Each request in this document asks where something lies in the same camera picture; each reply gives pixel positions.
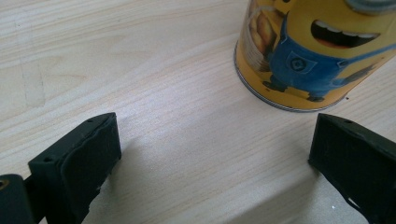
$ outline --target light wood surface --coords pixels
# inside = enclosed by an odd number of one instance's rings
[[[247,0],[0,2],[0,171],[90,117],[122,160],[84,223],[366,223],[307,164],[318,113],[255,97],[233,67]],[[396,59],[322,111],[396,141]]]

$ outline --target minion goggle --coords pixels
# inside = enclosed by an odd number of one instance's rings
[[[394,12],[396,10],[396,0],[345,0],[355,11],[378,15]]]

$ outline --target black object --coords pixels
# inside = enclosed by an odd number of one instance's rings
[[[359,124],[319,114],[309,163],[369,223],[396,223],[396,144]]]
[[[0,175],[0,223],[81,223],[121,158],[115,113],[87,119],[29,161],[32,175]]]

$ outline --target cartoon illustration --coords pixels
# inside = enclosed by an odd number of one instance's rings
[[[267,89],[294,88],[322,102],[396,49],[395,8],[394,0],[252,0],[245,47],[256,49],[246,50],[247,62],[269,77]]]

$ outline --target minion tin can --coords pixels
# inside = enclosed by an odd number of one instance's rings
[[[251,0],[236,69],[270,105],[335,105],[396,54],[395,9],[395,0]]]

